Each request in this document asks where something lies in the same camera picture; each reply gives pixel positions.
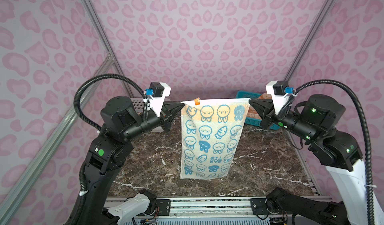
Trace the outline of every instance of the zip tie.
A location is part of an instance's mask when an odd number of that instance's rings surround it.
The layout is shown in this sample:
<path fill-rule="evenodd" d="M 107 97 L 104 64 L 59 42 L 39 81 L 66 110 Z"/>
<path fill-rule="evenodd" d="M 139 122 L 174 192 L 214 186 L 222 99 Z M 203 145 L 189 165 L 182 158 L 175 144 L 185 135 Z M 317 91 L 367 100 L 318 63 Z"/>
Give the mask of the zip tie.
<path fill-rule="evenodd" d="M 86 191 L 84 191 L 84 192 L 83 192 L 83 191 L 80 191 L 80 192 L 79 192 L 79 196 L 83 196 L 84 194 L 88 193 L 88 191 L 89 191 L 89 190 L 86 190 Z"/>

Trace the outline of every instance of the blue connector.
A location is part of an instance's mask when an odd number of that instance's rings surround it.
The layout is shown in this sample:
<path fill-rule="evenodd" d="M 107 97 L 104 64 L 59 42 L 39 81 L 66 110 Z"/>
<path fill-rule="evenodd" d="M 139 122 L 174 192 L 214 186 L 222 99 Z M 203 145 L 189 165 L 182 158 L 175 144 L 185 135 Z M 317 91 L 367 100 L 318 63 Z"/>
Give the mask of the blue connector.
<path fill-rule="evenodd" d="M 293 87 L 286 87 L 285 93 L 293 93 Z"/>
<path fill-rule="evenodd" d="M 145 92 L 147 93 L 147 95 L 153 95 L 152 89 L 145 89 Z"/>

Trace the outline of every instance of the basket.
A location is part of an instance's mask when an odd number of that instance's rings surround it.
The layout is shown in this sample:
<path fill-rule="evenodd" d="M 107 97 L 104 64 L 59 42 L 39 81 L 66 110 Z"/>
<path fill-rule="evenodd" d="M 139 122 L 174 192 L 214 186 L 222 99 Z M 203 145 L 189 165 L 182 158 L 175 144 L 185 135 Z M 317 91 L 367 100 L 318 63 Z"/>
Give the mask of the basket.
<path fill-rule="evenodd" d="M 143 98 L 131 98 L 133 103 L 133 108 L 135 108 L 135 111 L 137 113 L 143 112 L 144 108 L 144 101 Z M 163 132 L 163 128 L 161 126 L 158 126 L 154 129 L 152 129 L 152 132 Z"/>
<path fill-rule="evenodd" d="M 246 91 L 238 91 L 236 94 L 236 98 L 247 98 L 248 97 L 248 98 L 256 99 L 260 96 L 261 96 L 260 93 L 253 93 L 253 92 L 246 92 Z M 253 126 L 260 127 L 260 122 L 261 122 L 261 120 L 256 119 L 256 118 L 247 117 L 245 119 L 245 124 L 249 124 L 249 125 L 253 125 Z M 273 124 L 270 127 L 270 129 L 272 129 L 272 130 L 277 130 L 279 128 L 280 128 L 280 126 L 276 125 L 276 124 Z"/>

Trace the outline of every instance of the patterned towel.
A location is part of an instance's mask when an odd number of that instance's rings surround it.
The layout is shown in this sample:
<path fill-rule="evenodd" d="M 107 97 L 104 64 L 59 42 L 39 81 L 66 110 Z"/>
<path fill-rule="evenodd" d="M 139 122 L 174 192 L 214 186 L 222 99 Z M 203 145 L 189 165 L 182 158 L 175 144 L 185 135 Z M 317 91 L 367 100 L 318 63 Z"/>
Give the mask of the patterned towel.
<path fill-rule="evenodd" d="M 243 130 L 249 98 L 187 101 L 181 110 L 181 179 L 228 174 Z"/>

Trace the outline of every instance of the brown marble surface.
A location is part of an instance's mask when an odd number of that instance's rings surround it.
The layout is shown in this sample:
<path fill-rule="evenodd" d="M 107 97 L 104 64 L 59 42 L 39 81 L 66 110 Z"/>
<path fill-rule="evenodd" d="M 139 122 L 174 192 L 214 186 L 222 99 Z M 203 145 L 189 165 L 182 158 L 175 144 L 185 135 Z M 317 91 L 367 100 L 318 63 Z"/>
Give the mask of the brown marble surface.
<path fill-rule="evenodd" d="M 158 197 L 264 196 L 275 187 L 313 195 L 294 149 L 279 130 L 244 125 L 228 176 L 213 180 L 180 179 L 180 117 L 170 132 L 150 132 L 132 144 L 109 196 L 130 197 L 141 189 Z"/>

